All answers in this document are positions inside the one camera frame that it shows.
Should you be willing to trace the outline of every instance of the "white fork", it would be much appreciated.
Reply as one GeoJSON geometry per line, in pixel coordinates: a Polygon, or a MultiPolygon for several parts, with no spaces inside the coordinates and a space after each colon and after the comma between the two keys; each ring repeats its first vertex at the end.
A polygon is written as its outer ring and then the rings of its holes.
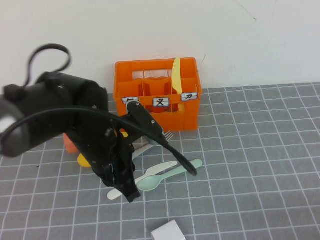
{"type": "MultiPolygon", "coordinates": [[[[172,139],[172,137],[174,136],[174,134],[171,131],[168,131],[164,134],[165,140],[167,142],[170,141],[170,139],[172,139]]],[[[132,154],[132,159],[135,159],[136,157],[140,156],[141,154],[143,154],[145,151],[151,149],[154,146],[158,146],[158,143],[156,143],[155,141],[151,140],[149,142],[148,145],[145,145],[139,149],[137,149],[136,151],[134,151],[134,153],[132,154]]]]}

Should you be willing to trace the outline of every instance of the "orange crate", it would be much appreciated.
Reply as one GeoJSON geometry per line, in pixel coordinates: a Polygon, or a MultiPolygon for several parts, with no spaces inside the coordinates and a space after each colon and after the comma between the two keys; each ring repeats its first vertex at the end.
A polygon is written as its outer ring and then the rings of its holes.
{"type": "Polygon", "coordinates": [[[197,62],[193,57],[180,58],[183,93],[177,94],[171,79],[174,61],[117,62],[113,98],[119,116],[127,114],[128,99],[138,99],[165,132],[197,130],[202,94],[197,62]],[[179,104],[184,104],[184,111],[179,111],[179,104]]]}

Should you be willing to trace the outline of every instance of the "mint green spoon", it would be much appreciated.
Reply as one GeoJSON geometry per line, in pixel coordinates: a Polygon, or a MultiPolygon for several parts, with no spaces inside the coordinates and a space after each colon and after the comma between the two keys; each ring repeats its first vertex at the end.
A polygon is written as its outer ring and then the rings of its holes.
{"type": "MultiPolygon", "coordinates": [[[[200,168],[203,165],[202,160],[195,159],[190,162],[196,169],[200,168]]],[[[173,177],[178,174],[185,173],[187,170],[183,166],[179,166],[171,171],[168,171],[162,175],[154,175],[154,176],[148,176],[145,179],[142,179],[138,184],[138,189],[142,191],[152,191],[156,189],[159,184],[170,177],[173,177]]]]}

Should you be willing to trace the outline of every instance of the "label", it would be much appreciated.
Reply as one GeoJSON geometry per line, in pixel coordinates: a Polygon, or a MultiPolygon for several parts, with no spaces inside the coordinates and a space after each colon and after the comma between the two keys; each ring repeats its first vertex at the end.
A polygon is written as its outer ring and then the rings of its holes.
{"type": "Polygon", "coordinates": [[[130,96],[130,97],[124,97],[122,98],[122,102],[124,104],[127,104],[130,101],[139,101],[139,98],[137,96],[130,96]]]}
{"type": "Polygon", "coordinates": [[[169,106],[169,98],[168,97],[156,97],[153,99],[154,107],[168,107],[169,106]]]}
{"type": "Polygon", "coordinates": [[[198,93],[197,92],[187,92],[187,93],[182,93],[181,94],[181,101],[186,102],[189,100],[195,100],[198,98],[198,93]]]}

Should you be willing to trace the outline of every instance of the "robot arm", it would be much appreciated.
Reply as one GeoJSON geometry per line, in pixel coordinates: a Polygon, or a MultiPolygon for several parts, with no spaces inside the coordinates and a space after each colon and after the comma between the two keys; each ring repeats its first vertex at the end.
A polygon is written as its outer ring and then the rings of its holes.
{"type": "MultiPolygon", "coordinates": [[[[34,56],[45,49],[40,47],[34,56]]],[[[96,82],[60,73],[70,63],[54,72],[45,72],[34,85],[8,85],[0,95],[0,153],[16,157],[66,133],[90,163],[92,170],[108,187],[118,189],[132,202],[140,197],[134,179],[132,143],[147,136],[167,148],[178,161],[196,175],[196,169],[163,136],[163,129],[139,102],[129,102],[128,114],[115,116],[108,111],[108,94],[96,82]],[[125,130],[127,137],[121,134],[125,130]]]]}

